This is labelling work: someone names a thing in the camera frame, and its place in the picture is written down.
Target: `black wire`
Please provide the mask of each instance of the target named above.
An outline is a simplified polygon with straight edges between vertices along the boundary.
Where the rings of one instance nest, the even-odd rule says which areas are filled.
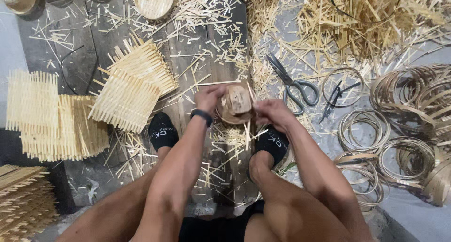
[[[333,110],[333,108],[335,107],[335,105],[337,104],[337,101],[338,101],[338,97],[341,97],[341,95],[345,92],[345,91],[347,91],[347,90],[349,90],[349,89],[352,89],[352,88],[354,88],[354,87],[357,87],[358,85],[360,85],[361,83],[359,82],[359,83],[354,83],[353,85],[351,85],[351,86],[349,86],[349,87],[346,87],[346,88],[344,88],[343,90],[340,90],[340,83],[342,82],[342,80],[337,84],[337,86],[335,87],[335,89],[332,91],[332,94],[330,95],[330,98],[329,98],[329,102],[330,102],[330,100],[332,100],[332,96],[334,95],[334,93],[335,93],[335,91],[336,90],[338,90],[338,92],[337,92],[337,95],[335,96],[335,98],[334,98],[334,101],[332,102],[332,104],[330,104],[329,102],[327,102],[327,105],[326,105],[326,108],[324,109],[324,112],[323,112],[323,117],[321,118],[321,120],[319,121],[319,123],[321,123],[323,120],[324,120],[324,118],[328,118],[329,117],[329,115],[330,115],[330,113],[332,112],[332,110]]]
[[[329,111],[330,101],[332,101],[332,96],[334,95],[335,91],[337,91],[337,89],[340,88],[339,86],[340,86],[341,82],[343,82],[343,80],[341,80],[341,81],[337,84],[337,86],[335,86],[334,90],[332,91],[332,94],[330,94],[329,102],[327,102],[326,107],[324,108],[323,117],[322,117],[321,120],[318,122],[318,124],[321,123],[321,122],[324,120],[324,118],[326,118],[326,117],[328,116],[327,113],[328,113],[328,111]]]
[[[138,155],[134,155],[134,156],[132,156],[131,158],[128,158],[127,160],[122,161],[122,162],[120,162],[119,164],[116,164],[115,166],[111,166],[111,167],[109,167],[109,168],[112,169],[112,168],[118,167],[119,165],[122,165],[123,163],[127,162],[128,160],[130,160],[130,159],[132,159],[132,158],[136,158],[136,157],[138,157]]]
[[[366,22],[366,21],[362,21],[362,20],[360,20],[360,19],[357,19],[357,18],[353,17],[352,15],[346,13],[345,11],[339,9],[338,6],[335,4],[334,0],[330,0],[330,2],[332,3],[332,5],[334,5],[335,9],[336,9],[339,13],[345,14],[345,15],[347,15],[348,17],[350,17],[350,18],[352,18],[352,19],[355,19],[355,20],[357,20],[357,21],[359,21],[359,22],[361,22],[361,23],[365,23],[365,24],[374,24],[374,23],[384,22],[385,20],[387,20],[387,19],[389,19],[390,17],[392,17],[392,15],[393,15],[393,14],[395,13],[395,11],[398,9],[401,0],[398,0],[398,2],[397,2],[397,4],[396,4],[396,7],[395,7],[395,9],[393,10],[393,12],[392,12],[391,14],[389,14],[386,18],[384,18],[384,19],[382,19],[382,20],[379,20],[379,21],[376,21],[376,22]]]
[[[69,85],[69,83],[66,80],[66,77],[64,76],[64,72],[63,72],[63,61],[65,58],[69,57],[69,55],[71,55],[73,52],[75,52],[78,49],[81,49],[82,47],[84,47],[84,45],[82,45],[81,47],[70,51],[68,54],[64,55],[63,58],[61,59],[61,64],[59,65],[60,69],[61,69],[61,75],[63,76],[63,80],[66,83],[67,88],[69,88],[75,95],[78,95],[78,93],[76,93],[76,91]]]

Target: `foot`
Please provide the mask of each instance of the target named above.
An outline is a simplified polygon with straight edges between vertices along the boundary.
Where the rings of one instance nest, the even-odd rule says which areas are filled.
[[[172,148],[179,140],[177,129],[164,112],[155,114],[150,122],[148,133],[150,142],[156,151],[161,147]]]
[[[260,135],[259,140],[255,144],[255,153],[261,150],[269,152],[274,158],[274,166],[276,166],[285,156],[290,142],[284,133],[277,131],[272,125],[267,127],[268,131]]]
[[[272,125],[267,127],[268,131],[260,135],[260,139],[255,145],[255,154],[249,160],[247,170],[250,179],[249,170],[257,167],[267,169],[274,168],[285,156],[290,142],[284,133],[277,131]]]

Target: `wrist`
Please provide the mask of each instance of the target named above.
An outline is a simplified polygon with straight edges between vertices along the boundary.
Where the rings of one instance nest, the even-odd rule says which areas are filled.
[[[191,112],[190,119],[202,120],[205,122],[207,127],[210,127],[213,123],[213,117],[211,117],[209,112],[203,111],[201,109],[195,109]]]
[[[285,134],[288,136],[290,133],[297,132],[299,130],[305,129],[304,126],[293,116],[293,118],[285,122]]]

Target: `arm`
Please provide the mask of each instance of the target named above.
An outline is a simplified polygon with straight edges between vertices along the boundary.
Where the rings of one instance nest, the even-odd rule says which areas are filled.
[[[224,86],[217,85],[198,92],[197,109],[213,115],[217,99],[224,91]],[[199,177],[205,132],[205,119],[194,116],[153,178],[132,241],[178,240],[186,201]]]
[[[307,192],[322,202],[359,241],[372,241],[349,182],[282,100],[258,103],[257,123],[272,123],[286,134]]]

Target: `stack of bamboo strips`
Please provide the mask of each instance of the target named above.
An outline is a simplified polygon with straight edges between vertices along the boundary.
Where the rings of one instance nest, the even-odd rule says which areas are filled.
[[[106,124],[87,119],[92,96],[58,95],[49,73],[9,78],[6,129],[21,131],[22,152],[40,161],[80,160],[108,146]]]
[[[99,68],[110,77],[106,84],[97,82],[104,87],[88,118],[140,133],[158,98],[178,84],[153,41],[144,42],[134,33],[130,36],[130,42],[124,40],[125,54],[115,47],[109,71]]]
[[[111,74],[117,75],[116,71],[121,70],[145,83],[156,84],[161,90],[161,96],[177,89],[178,84],[152,39],[144,42],[135,33],[130,36],[130,42],[124,39],[125,54],[116,46],[116,56],[110,56],[113,64],[108,70]]]
[[[58,216],[44,167],[0,167],[0,241],[42,231]]]
[[[156,84],[116,70],[104,85],[88,118],[141,133],[160,93]]]

